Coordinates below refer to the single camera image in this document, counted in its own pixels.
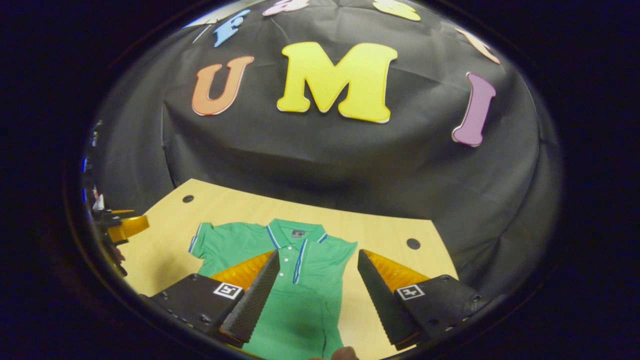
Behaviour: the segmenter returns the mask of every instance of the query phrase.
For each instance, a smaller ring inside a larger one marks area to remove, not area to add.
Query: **blue stripe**
[[[273,243],[273,246],[276,247],[276,249],[279,249],[280,246],[278,244],[278,242],[276,241],[276,238],[273,237],[273,234],[271,234],[271,228],[267,225],[267,233],[269,233],[269,236],[271,237],[271,242]]]
[[[200,228],[202,227],[202,223],[200,223],[200,225],[198,225],[198,231],[196,231],[196,236],[191,238],[191,245],[189,245],[189,253],[191,253],[191,251],[193,250],[193,245],[195,245],[197,239],[198,239],[198,234],[200,234]]]
[[[305,249],[307,248],[307,239],[302,243],[302,248],[300,249],[300,255],[298,255],[298,260],[296,261],[296,271],[293,273],[293,283],[298,283],[298,278],[300,277],[300,268],[302,267],[302,255],[305,253]]]

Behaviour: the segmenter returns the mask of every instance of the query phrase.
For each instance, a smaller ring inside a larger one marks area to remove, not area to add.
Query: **green fabric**
[[[343,346],[342,274],[356,246],[327,235],[322,225],[275,219],[267,226],[202,223],[189,252],[204,260],[198,273],[212,276],[278,248],[282,276],[243,350],[267,360],[307,360],[328,359]]]

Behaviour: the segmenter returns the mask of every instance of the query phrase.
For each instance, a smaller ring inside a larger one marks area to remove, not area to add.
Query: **yellow letter m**
[[[357,44],[336,66],[317,42],[291,44],[282,53],[289,57],[289,68],[284,96],[278,100],[280,111],[309,109],[311,102],[304,94],[307,82],[318,109],[326,113],[349,84],[347,98],[338,105],[342,116],[389,121],[391,111],[385,106],[385,90],[389,63],[397,58],[396,50],[379,44]]]

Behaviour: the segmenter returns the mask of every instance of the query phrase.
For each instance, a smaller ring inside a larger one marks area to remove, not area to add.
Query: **light wood surface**
[[[193,195],[193,201],[182,198]],[[358,247],[347,262],[342,291],[339,330],[345,346],[361,360],[397,354],[358,273],[358,251],[367,249],[428,276],[458,278],[449,253],[429,220],[381,217],[302,205],[240,192],[191,179],[147,212],[149,228],[119,246],[129,274],[125,280],[138,293],[155,295],[188,274],[198,272],[202,260],[189,254],[189,244],[200,222],[221,225],[248,222],[266,225],[274,218],[322,224],[332,236]],[[420,248],[406,241],[415,238]]]

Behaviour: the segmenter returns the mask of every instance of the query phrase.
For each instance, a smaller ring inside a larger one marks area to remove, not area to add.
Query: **white stripe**
[[[198,37],[196,37],[196,40],[198,40],[202,34],[204,34],[205,31],[207,31],[209,28],[211,27],[211,25],[208,25],[201,33],[200,35],[198,35]]]
[[[271,237],[271,239],[276,243],[276,245],[278,245],[278,249],[281,248],[281,246],[278,243],[278,240],[276,240],[276,236],[273,234],[273,230],[271,230],[270,226],[267,225],[267,229],[269,229],[269,236]]]
[[[191,246],[189,246],[189,253],[191,253],[191,251],[193,250],[193,246],[198,241],[198,234],[200,234],[200,228],[201,227],[202,227],[202,223],[200,223],[200,225],[198,225],[198,231],[196,231],[196,236],[194,236],[193,239],[191,239]]]
[[[305,258],[305,250],[307,249],[307,239],[305,239],[305,242],[302,244],[302,250],[300,250],[300,264],[298,265],[298,278],[296,279],[296,284],[298,283],[298,281],[300,281],[300,270],[302,269],[302,261]]]

